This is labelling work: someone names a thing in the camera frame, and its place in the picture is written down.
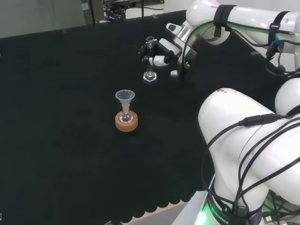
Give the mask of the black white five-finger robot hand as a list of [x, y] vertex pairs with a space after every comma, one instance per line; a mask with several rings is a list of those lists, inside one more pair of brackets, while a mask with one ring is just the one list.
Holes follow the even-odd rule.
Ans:
[[188, 62], [196, 58], [197, 53], [190, 47], [186, 51], [161, 38], [156, 39], [153, 36], [146, 38], [146, 42], [139, 49], [139, 56], [146, 65], [147, 70], [143, 74], [143, 79], [152, 82], [157, 79], [157, 73], [154, 72], [155, 67], [165, 67], [172, 60], [177, 60], [180, 66], [189, 68]]

